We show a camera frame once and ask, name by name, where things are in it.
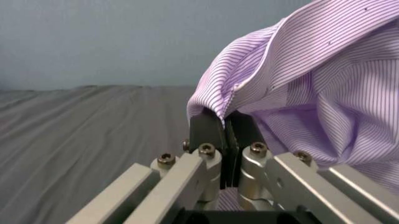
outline purple fabric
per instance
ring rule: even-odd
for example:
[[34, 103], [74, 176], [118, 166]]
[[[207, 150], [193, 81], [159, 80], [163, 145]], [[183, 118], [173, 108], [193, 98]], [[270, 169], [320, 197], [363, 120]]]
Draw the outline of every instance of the purple fabric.
[[349, 164], [399, 194], [399, 1], [319, 0], [229, 44], [188, 102], [254, 116], [275, 153]]

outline screw head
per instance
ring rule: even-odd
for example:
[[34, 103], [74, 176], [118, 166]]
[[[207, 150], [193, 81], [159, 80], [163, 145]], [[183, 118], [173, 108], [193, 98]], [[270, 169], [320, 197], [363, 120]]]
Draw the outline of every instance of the screw head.
[[171, 153], [164, 153], [157, 159], [160, 168], [170, 168], [176, 163], [175, 155]]
[[310, 166], [310, 163], [312, 162], [312, 156], [307, 152], [298, 150], [294, 153], [294, 156], [296, 156], [299, 160], [301, 160], [307, 166]]
[[268, 150], [267, 146], [261, 142], [254, 142], [250, 146], [251, 154], [259, 158], [265, 157], [267, 150]]
[[203, 143], [198, 147], [198, 153], [200, 155], [214, 157], [215, 152], [216, 152], [215, 146], [212, 145], [211, 143]]
[[185, 151], [185, 152], [190, 151], [190, 141], [188, 139], [185, 139], [183, 141], [183, 151]]

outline gray bed sheet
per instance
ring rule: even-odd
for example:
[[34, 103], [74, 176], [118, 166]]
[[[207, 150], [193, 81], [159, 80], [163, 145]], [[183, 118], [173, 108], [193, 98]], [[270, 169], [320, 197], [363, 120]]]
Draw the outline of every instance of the gray bed sheet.
[[0, 223], [64, 223], [133, 163], [182, 154], [193, 92], [0, 91]]

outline gray wall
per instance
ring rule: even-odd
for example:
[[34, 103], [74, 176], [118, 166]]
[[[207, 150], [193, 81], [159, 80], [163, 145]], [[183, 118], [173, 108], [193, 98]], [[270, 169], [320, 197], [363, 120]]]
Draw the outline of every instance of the gray wall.
[[310, 0], [0, 0], [0, 89], [195, 85], [232, 40]]

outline purple striped shirt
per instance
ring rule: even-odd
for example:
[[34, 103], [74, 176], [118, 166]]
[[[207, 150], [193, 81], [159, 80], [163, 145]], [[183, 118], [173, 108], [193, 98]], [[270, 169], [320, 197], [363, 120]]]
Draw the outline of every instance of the purple striped shirt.
[[273, 153], [346, 163], [399, 194], [398, 18], [398, 0], [314, 1], [229, 44], [188, 116], [251, 114]]

